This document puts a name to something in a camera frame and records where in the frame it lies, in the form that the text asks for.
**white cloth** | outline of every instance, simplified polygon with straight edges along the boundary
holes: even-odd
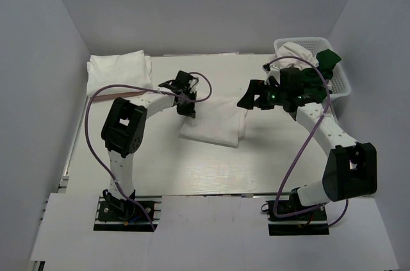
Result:
[[[152,88],[151,57],[144,56],[144,51],[124,55],[91,55],[87,62],[87,96],[92,96],[100,88],[111,84],[134,85]],[[110,88],[99,95],[135,92],[129,88]]]
[[[301,45],[298,45],[294,42],[287,42],[283,44],[282,47],[280,47],[276,52],[277,57],[286,55],[298,56],[299,58],[303,58],[304,60],[307,60],[308,62],[312,63],[315,67],[318,67],[319,65],[318,60],[313,56],[310,50],[307,50],[303,48]],[[275,62],[275,67],[279,70],[291,67],[292,65],[295,68],[299,68],[300,70],[310,68],[308,64],[296,60],[294,58],[284,58],[283,60]]]
[[[197,99],[206,97],[198,93]],[[195,118],[187,117],[179,134],[194,140],[237,147],[239,137],[245,135],[247,110],[238,108],[237,98],[212,95],[207,101],[195,104]]]

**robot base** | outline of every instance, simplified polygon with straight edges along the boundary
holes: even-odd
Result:
[[[316,236],[329,234],[325,208],[296,217],[277,218],[274,215],[274,201],[268,201],[267,203],[269,210],[269,236]],[[279,201],[278,213],[294,211],[290,210],[288,206],[289,201]]]
[[[154,227],[158,225],[160,217],[160,201],[138,200],[138,202],[148,212]],[[110,206],[104,198],[100,197],[95,216],[94,231],[145,231],[152,232],[152,227],[148,223],[145,215],[135,206],[135,212],[132,217],[127,219],[120,218],[115,212],[115,208]]]

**white wall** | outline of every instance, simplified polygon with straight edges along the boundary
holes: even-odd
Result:
[[[61,0],[0,0],[0,270],[25,270],[58,187],[89,52]]]
[[[63,0],[92,54],[271,53],[328,37],[347,0]]]
[[[377,205],[400,269],[410,270],[410,0],[348,0],[330,41],[352,85],[340,122],[377,148]]]

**white basket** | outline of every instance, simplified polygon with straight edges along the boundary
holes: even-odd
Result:
[[[312,51],[313,56],[316,56],[320,51],[330,49],[332,51],[332,45],[326,38],[323,37],[295,37],[295,38],[281,38],[274,42],[275,51],[278,50],[283,44],[287,42],[295,42],[298,45]],[[350,84],[347,81],[346,75],[340,63],[337,63],[333,69],[333,78],[331,79],[332,92],[331,99],[348,96],[350,94]]]

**white table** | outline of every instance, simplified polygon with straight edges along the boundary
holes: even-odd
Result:
[[[31,255],[44,271],[385,271],[397,262],[373,199],[328,236],[269,236],[263,199],[164,197],[154,233],[93,231],[98,195],[52,194]],[[326,206],[329,220],[344,202]]]
[[[198,71],[209,78],[217,95],[241,97],[249,80],[264,79],[261,66],[270,55],[202,55],[152,58],[154,84],[175,78],[179,70]],[[207,92],[203,80],[198,91]],[[95,103],[90,113],[90,137],[101,158],[108,154],[101,129],[112,101]],[[184,117],[174,108],[151,117],[134,158],[137,195],[276,192],[308,132],[278,107],[252,110],[239,148],[178,138]],[[322,178],[326,157],[313,140],[299,160],[285,190]],[[101,193],[109,176],[90,154],[83,126],[69,167],[67,193]]]
[[[178,70],[199,71],[218,95],[243,95],[263,79],[269,55],[182,56],[152,59],[154,83]],[[206,92],[201,83],[198,89]],[[92,106],[90,134],[105,162],[100,132],[111,101]],[[237,149],[177,137],[183,118],[168,109],[150,118],[135,154],[137,195],[275,192],[308,132],[283,112],[250,111]],[[322,177],[326,158],[316,142],[306,149],[287,190]],[[389,270],[397,262],[375,201],[351,200],[329,236],[269,236],[261,198],[163,197],[155,233],[93,231],[107,173],[90,154],[81,128],[69,165],[67,193],[52,194],[31,259],[44,270]],[[329,221],[344,202],[329,204]]]

